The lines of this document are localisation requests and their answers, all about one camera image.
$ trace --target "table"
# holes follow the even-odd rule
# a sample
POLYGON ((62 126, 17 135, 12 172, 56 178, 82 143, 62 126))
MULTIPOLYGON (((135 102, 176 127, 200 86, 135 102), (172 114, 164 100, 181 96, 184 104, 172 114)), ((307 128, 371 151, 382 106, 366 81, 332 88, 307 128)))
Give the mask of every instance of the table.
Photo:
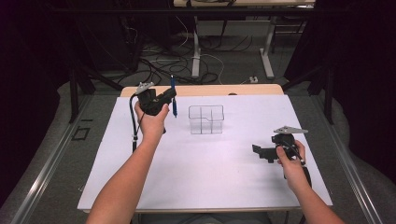
MULTIPOLYGON (((156 87, 160 91, 168 87, 156 87)), ((132 153, 132 122, 126 88, 118 98, 78 209, 89 212, 107 180, 132 153)), ((178 116, 165 120, 137 213, 271 211, 299 209, 276 163, 259 159, 252 144, 273 147, 273 130, 300 128, 289 97, 278 85, 178 86, 178 116), (224 105, 223 132, 190 134, 190 105, 224 105)), ((303 134, 314 191, 332 205, 303 134)))
MULTIPOLYGON (((186 7, 188 0, 174 0, 175 7, 186 7)), ((313 5, 315 0, 236 0, 233 7, 286 7, 313 5)), ((191 0, 192 7, 226 7, 228 2, 205 3, 191 0)), ((195 17, 196 32, 194 32, 194 56, 192 62, 192 77, 199 76, 201 49, 199 47, 200 35, 221 35, 222 21, 198 21, 195 17)), ((269 21, 228 21, 227 28, 222 35, 255 35, 264 36, 264 48, 260 49, 265 75, 274 79, 274 72, 268 58, 269 48, 276 27, 276 17, 269 21)))

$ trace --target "black controller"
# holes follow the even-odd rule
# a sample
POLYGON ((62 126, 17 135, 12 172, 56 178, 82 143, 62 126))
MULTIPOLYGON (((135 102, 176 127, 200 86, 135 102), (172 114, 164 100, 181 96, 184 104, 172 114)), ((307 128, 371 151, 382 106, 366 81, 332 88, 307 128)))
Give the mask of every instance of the black controller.
POLYGON ((140 108, 148 115, 156 116, 163 109, 164 104, 172 103, 172 99, 176 96, 176 91, 169 88, 163 93, 156 95, 155 89, 147 89, 137 94, 140 108))
POLYGON ((294 136, 292 134, 279 133, 275 136, 272 136, 272 142, 276 144, 276 147, 261 148, 253 145, 253 152, 258 153, 260 159, 266 159, 269 163, 273 163, 274 160, 278 159, 276 148, 279 146, 283 147, 289 160, 291 160, 292 157, 296 156, 296 153, 299 152, 297 146, 294 143, 294 136))

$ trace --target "transparent cube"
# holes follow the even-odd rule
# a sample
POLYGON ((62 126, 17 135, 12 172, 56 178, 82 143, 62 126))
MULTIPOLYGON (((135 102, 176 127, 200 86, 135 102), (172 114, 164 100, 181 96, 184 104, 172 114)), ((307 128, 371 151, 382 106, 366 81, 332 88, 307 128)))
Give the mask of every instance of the transparent cube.
POLYGON ((192 105, 189 107, 192 134, 222 133, 222 105, 192 105))

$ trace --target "blue pen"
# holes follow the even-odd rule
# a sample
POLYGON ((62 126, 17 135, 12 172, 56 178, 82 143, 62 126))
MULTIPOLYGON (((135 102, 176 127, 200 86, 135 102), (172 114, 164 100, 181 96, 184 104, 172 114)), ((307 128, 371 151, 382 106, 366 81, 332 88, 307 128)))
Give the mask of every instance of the blue pen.
MULTIPOLYGON (((171 76, 171 88, 175 89, 175 79, 173 76, 171 76)), ((173 113, 175 115, 175 118, 177 117, 177 104, 176 104, 176 99, 175 97, 172 99, 172 107, 173 107, 173 113)))

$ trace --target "person's right hand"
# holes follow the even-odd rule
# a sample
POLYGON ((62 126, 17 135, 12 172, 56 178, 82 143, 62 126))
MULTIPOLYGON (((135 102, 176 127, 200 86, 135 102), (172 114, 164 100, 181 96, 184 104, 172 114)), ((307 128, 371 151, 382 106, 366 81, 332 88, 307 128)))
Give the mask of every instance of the person's right hand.
POLYGON ((157 116, 145 114, 140 108, 139 102, 134 105, 134 111, 139 119, 139 125, 142 129, 143 136, 162 136, 164 121, 169 112, 169 105, 164 104, 162 110, 157 116))
MULTIPOLYGON (((298 140, 295 140, 295 144, 299 149, 300 156, 305 160, 305 146, 298 140)), ((282 147, 276 148, 276 154, 279 157, 277 163, 283 166, 283 172, 288 180, 289 188, 294 193, 298 189, 310 188, 300 160, 298 158, 293 161, 289 160, 282 147)))

